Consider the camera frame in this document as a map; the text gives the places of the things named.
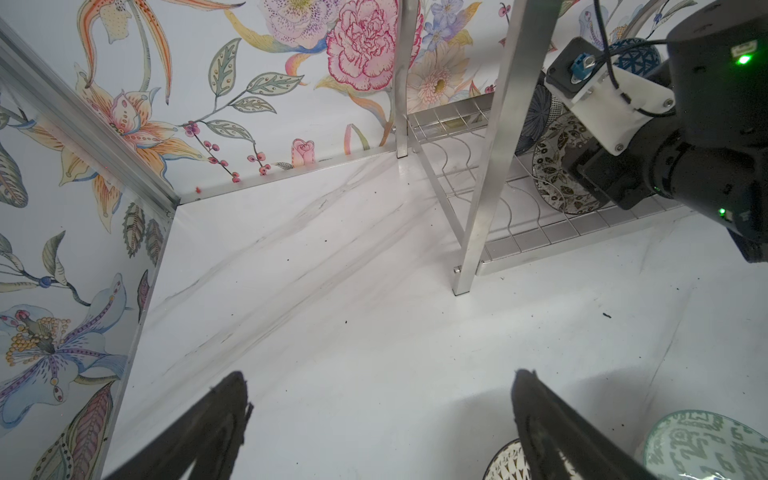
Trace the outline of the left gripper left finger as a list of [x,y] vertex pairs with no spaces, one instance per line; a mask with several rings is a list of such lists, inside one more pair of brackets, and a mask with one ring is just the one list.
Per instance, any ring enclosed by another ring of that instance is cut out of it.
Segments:
[[111,479],[229,479],[253,411],[240,371],[227,375]]

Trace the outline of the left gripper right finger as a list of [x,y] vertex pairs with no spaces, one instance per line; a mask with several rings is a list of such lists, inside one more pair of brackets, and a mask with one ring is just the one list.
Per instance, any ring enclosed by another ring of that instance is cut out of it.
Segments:
[[544,384],[520,369],[511,403],[523,454],[533,479],[652,479],[654,476],[612,443]]

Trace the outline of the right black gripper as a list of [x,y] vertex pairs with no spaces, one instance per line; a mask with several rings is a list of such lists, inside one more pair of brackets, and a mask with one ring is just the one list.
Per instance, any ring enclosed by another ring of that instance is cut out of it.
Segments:
[[[654,71],[643,77],[670,89],[667,71]],[[609,154],[593,137],[578,156],[565,162],[568,173],[598,199],[610,201],[624,210],[653,194],[649,169],[653,158],[672,134],[671,113],[654,114],[633,137],[623,153]]]

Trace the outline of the white lattice bowl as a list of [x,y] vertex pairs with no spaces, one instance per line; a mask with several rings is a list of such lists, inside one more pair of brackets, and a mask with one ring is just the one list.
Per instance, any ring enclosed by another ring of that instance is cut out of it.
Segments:
[[484,480],[531,480],[520,439],[504,445],[493,457],[483,475]]

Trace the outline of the blue triangle pattern bowl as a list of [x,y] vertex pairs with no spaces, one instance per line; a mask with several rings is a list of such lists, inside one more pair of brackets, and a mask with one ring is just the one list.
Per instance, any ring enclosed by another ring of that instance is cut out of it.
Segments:
[[641,38],[619,40],[610,46],[610,52],[616,67],[641,77],[647,77],[662,63],[657,47]]

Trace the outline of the dark navy petal bowl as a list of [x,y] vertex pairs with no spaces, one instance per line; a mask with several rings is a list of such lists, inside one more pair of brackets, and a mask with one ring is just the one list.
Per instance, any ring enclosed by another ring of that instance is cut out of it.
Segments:
[[522,155],[533,148],[549,126],[563,114],[563,110],[562,102],[552,95],[540,79],[526,113],[515,154]]

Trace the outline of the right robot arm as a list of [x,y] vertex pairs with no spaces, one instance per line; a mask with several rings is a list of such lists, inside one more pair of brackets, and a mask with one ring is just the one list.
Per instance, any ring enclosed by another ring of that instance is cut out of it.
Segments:
[[572,40],[546,83],[592,135],[564,161],[622,209],[657,195],[726,228],[743,258],[767,259],[767,5],[714,1],[663,40],[648,76],[617,51]]

